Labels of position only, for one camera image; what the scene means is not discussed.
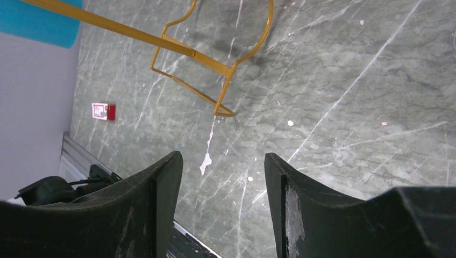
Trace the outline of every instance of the marble floor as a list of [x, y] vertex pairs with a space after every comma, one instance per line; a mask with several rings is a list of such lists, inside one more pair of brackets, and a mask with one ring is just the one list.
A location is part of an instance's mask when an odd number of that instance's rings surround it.
[[[88, 10], [152, 34], [191, 1], [90, 0]], [[169, 34], [232, 64], [259, 39], [266, 0], [201, 0]], [[234, 118], [149, 69], [155, 48], [82, 26], [71, 136], [125, 177], [184, 157], [175, 219], [223, 257], [276, 257], [263, 172], [279, 156], [368, 199], [397, 185], [456, 185], [456, 0], [276, 0], [271, 32], [239, 66]], [[210, 96], [223, 80], [162, 51], [158, 67]], [[91, 103], [117, 104], [117, 121]]]

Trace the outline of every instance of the yellow metal stand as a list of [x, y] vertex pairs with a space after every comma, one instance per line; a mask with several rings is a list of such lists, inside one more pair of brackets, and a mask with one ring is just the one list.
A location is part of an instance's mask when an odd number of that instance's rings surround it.
[[[47, 10], [50, 10], [50, 11], [53, 11], [53, 12], [56, 12], [56, 13], [59, 13], [61, 15], [65, 15], [65, 16], [80, 20], [80, 21], [88, 23], [88, 24], [95, 25], [97, 27], [105, 28], [107, 30], [125, 35], [130, 38], [141, 40], [146, 43], [157, 46], [157, 49], [155, 50], [155, 54], [152, 58], [151, 69], [157, 73], [160, 73], [169, 78], [172, 78], [173, 80], [179, 82], [184, 87], [191, 90], [193, 93], [197, 94], [198, 96], [200, 96], [207, 102], [211, 103], [212, 105], [215, 106], [214, 115], [224, 116], [224, 117], [233, 117], [235, 115], [233, 113], [233, 111], [227, 109], [226, 107], [224, 107], [222, 105], [223, 98], [225, 97], [226, 91], [227, 91], [228, 87], [230, 86], [231, 78], [233, 77], [234, 71], [236, 70], [236, 68], [239, 64], [241, 64], [242, 62], [249, 59], [261, 47], [261, 45], [263, 44], [263, 42], [266, 39], [266, 36], [269, 32], [269, 28], [270, 28], [271, 21], [272, 21], [272, 15], [273, 15], [273, 11], [274, 11], [274, 1], [268, 0], [269, 1], [268, 19], [266, 21], [266, 27], [265, 27], [265, 30], [263, 31], [263, 34], [260, 37], [260, 40], [258, 41], [258, 43], [256, 43], [255, 47], [248, 54], [246, 54], [245, 56], [243, 56], [242, 58], [240, 58], [239, 60], [234, 62], [232, 67], [228, 67], [228, 66], [204, 55], [203, 53], [200, 53], [166, 35], [166, 31], [168, 30], [168, 28], [170, 26], [181, 23], [190, 16], [190, 14], [193, 12], [193, 9], [196, 6], [196, 0], [193, 0], [193, 3], [191, 5], [190, 9], [182, 18], [180, 18], [179, 20], [173, 21], [172, 23], [168, 23], [164, 26], [160, 38], [156, 37], [154, 35], [148, 34], [146, 32], [136, 30], [132, 27], [123, 25], [121, 23], [115, 22], [113, 20], [106, 19], [102, 16], [96, 15], [96, 14], [88, 12], [86, 10], [74, 7], [70, 4], [61, 2], [59, 0], [22, 0], [22, 1], [27, 2], [29, 4], [36, 5], [38, 7], [41, 7], [41, 8], [47, 9]], [[171, 74], [165, 73], [162, 70], [158, 70], [158, 69], [154, 68], [154, 64], [156, 62], [160, 48], [164, 48], [164, 49], [167, 49], [167, 50], [170, 50], [170, 51], [173, 51], [173, 52], [185, 55], [185, 56], [189, 56], [193, 60], [195, 60], [195, 61], [201, 63], [202, 65], [225, 76], [226, 80], [222, 87], [222, 91], [220, 92], [220, 95], [218, 97], [218, 100], [215, 101], [208, 95], [195, 89], [194, 87], [190, 86], [188, 83], [182, 81], [181, 79], [179, 79]]]

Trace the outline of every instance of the white wall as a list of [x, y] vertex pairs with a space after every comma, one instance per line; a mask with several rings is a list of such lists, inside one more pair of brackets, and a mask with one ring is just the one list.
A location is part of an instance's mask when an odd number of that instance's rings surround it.
[[0, 33], [0, 199], [59, 174], [69, 131], [79, 38], [72, 49]]

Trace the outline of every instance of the yellow metal pole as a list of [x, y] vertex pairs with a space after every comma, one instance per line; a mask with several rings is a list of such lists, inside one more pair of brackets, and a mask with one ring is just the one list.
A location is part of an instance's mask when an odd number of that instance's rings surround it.
[[116, 21], [104, 18], [102, 16], [96, 15], [89, 11], [77, 8], [70, 4], [64, 3], [59, 0], [22, 0], [23, 2], [44, 8], [46, 10], [59, 13], [71, 17], [73, 19], [80, 20], [82, 22], [95, 25], [97, 27], [105, 28], [106, 30], [113, 31], [127, 37], [137, 39], [158, 47], [165, 48], [167, 50], [177, 52], [182, 55], [189, 56], [193, 58], [196, 54], [196, 51], [192, 48], [178, 45], [174, 42], [170, 42], [166, 39], [161, 39], [154, 35], [148, 34], [146, 32], [137, 30], [135, 28], [126, 26], [124, 24], [118, 23]]

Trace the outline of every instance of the red and white box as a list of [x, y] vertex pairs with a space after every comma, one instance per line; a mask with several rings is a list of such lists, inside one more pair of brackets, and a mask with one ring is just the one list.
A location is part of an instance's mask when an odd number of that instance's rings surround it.
[[109, 103], [92, 103], [92, 117], [105, 121], [116, 120], [116, 105]]

